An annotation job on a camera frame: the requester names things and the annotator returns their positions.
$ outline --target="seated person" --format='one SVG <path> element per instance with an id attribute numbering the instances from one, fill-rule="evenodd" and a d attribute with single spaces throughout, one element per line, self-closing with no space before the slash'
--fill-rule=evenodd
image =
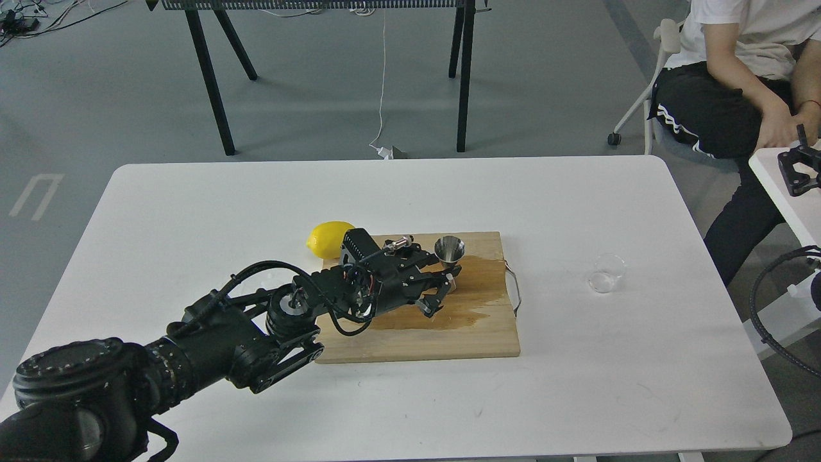
<path id="1" fill-rule="evenodd" d="M 651 113 L 694 151 L 738 163 L 741 185 L 704 243 L 724 284 L 783 222 L 750 170 L 759 148 L 786 147 L 821 121 L 821 0 L 693 0 L 654 86 Z"/>

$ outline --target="small white table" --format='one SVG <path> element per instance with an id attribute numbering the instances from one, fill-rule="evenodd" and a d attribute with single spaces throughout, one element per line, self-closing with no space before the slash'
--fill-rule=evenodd
<path id="1" fill-rule="evenodd" d="M 524 300 L 521 356 L 311 364 L 260 395 L 220 381 L 158 416 L 179 433 L 175 462 L 689 453 L 791 439 L 670 173 L 649 156 L 128 165 L 25 355 L 112 335 L 146 344 L 254 261 L 317 270 L 305 238 L 332 219 L 373 234 L 499 231 Z M 605 295 L 585 282 L 603 252 L 629 266 Z M 9 389 L 0 417 L 15 411 Z"/>
<path id="2" fill-rule="evenodd" d="M 785 150 L 787 148 L 757 150 L 750 158 L 750 167 L 801 245 L 818 245 L 821 243 L 821 189 L 811 189 L 798 197 L 790 196 L 777 159 L 778 154 Z M 807 296 L 814 277 L 811 275 L 796 284 L 792 292 L 798 297 L 785 293 L 759 312 L 762 323 L 778 343 L 785 346 L 792 344 L 821 326 L 821 312 Z M 744 327 L 759 358 L 764 359 L 775 353 L 761 342 L 761 336 L 751 321 L 745 322 Z"/>

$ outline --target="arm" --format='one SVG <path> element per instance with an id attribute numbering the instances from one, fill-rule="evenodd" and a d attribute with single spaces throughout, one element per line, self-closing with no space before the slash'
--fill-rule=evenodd
<path id="1" fill-rule="evenodd" d="M 728 88 L 741 89 L 743 95 L 761 111 L 761 128 L 756 150 L 763 147 L 788 146 L 798 139 L 796 122 L 792 119 L 790 108 L 738 59 L 738 35 L 738 24 L 704 25 L 707 68 L 710 75 Z"/>
<path id="2" fill-rule="evenodd" d="M 803 123 L 810 146 L 818 140 L 821 122 L 821 42 L 807 40 L 792 73 L 792 98 L 795 124 Z"/>

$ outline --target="hand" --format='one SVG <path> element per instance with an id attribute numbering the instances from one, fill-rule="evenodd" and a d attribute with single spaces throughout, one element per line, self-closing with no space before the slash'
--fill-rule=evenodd
<path id="1" fill-rule="evenodd" d="M 798 139 L 798 130 L 796 129 L 798 123 L 790 115 L 790 108 L 784 103 L 765 109 L 761 114 L 761 127 L 755 150 L 789 146 L 790 143 Z M 806 125 L 805 128 L 808 129 L 807 137 L 809 138 L 810 129 Z"/>

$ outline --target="lemon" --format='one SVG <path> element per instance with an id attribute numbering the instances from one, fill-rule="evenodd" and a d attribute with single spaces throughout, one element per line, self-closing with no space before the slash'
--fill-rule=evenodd
<path id="1" fill-rule="evenodd" d="M 342 246 L 342 238 L 348 229 L 353 229 L 353 224 L 345 221 L 326 221 L 317 225 L 308 236 L 305 245 L 319 258 L 329 260 L 339 258 L 339 249 Z"/>

